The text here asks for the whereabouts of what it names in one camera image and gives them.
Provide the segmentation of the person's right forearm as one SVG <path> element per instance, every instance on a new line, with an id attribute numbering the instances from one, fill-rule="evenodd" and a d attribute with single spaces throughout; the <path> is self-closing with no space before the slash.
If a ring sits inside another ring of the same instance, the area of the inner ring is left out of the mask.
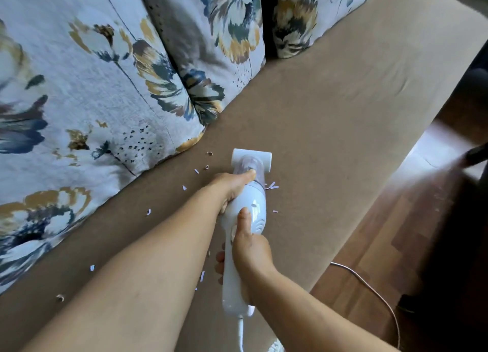
<path id="1" fill-rule="evenodd" d="M 248 294 L 286 352 L 395 352 L 315 299 L 275 268 L 242 276 Z"/>

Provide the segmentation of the person's right hand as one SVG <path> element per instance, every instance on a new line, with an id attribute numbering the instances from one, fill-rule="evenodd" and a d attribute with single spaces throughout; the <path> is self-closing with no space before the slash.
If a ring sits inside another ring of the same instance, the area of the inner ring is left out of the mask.
<path id="1" fill-rule="evenodd" d="M 231 246 L 235 268 L 245 287 L 251 289 L 259 280 L 268 280 L 277 273 L 268 240 L 253 233 L 252 239 L 233 241 Z"/>

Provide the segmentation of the white handheld vacuum cleaner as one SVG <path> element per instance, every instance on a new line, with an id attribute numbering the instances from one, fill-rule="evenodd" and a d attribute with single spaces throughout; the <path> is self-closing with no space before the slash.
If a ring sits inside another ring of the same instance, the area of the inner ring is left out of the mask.
<path id="1" fill-rule="evenodd" d="M 272 153 L 234 149 L 231 158 L 233 174 L 255 170 L 255 179 L 246 184 L 242 193 L 228 203 L 221 216 L 225 232 L 225 262 L 223 273 L 222 305 L 224 312 L 237 318 L 251 317 L 254 307 L 247 305 L 241 294 L 241 279 L 232 258 L 232 244 L 237 228 L 238 214 L 243 207 L 251 213 L 251 233 L 262 234 L 266 224 L 265 174 L 269 173 Z"/>

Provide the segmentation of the person's left hand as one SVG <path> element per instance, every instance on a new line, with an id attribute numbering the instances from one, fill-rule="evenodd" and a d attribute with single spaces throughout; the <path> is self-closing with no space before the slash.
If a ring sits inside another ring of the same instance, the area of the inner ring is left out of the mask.
<path id="1" fill-rule="evenodd" d="M 253 182 L 256 171 L 242 174 L 221 173 L 202 189 L 203 205 L 210 212 L 222 214 L 229 202 L 240 195 L 246 184 Z"/>

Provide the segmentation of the person's left forearm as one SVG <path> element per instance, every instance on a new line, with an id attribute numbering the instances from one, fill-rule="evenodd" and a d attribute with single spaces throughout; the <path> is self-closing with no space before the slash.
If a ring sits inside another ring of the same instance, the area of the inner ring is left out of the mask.
<path id="1" fill-rule="evenodd" d="M 225 192 L 216 183 L 113 257 L 22 352 L 174 352 Z"/>

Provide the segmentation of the scattered white paper scraps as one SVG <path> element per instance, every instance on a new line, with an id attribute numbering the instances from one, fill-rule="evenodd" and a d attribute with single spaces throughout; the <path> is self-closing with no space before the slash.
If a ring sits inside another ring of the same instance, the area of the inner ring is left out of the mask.
<path id="1" fill-rule="evenodd" d="M 121 193 L 104 203 L 82 223 L 80 234 L 75 234 L 68 254 L 76 254 L 80 260 L 80 271 L 70 265 L 66 286 L 60 289 L 55 300 L 64 302 L 76 293 L 113 255 L 149 232 L 174 213 L 199 188 L 208 183 L 213 174 L 233 172 L 229 148 L 218 152 L 213 148 L 207 156 L 198 155 L 189 164 L 182 157 L 144 172 Z M 81 274 L 75 280 L 74 275 Z"/>

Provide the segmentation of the large floral sofa cushion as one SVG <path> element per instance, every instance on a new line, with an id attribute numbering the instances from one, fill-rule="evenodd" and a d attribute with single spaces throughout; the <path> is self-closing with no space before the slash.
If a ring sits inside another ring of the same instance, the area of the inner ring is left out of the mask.
<path id="1" fill-rule="evenodd" d="M 204 126 L 143 0 L 0 0 L 0 296 Z"/>

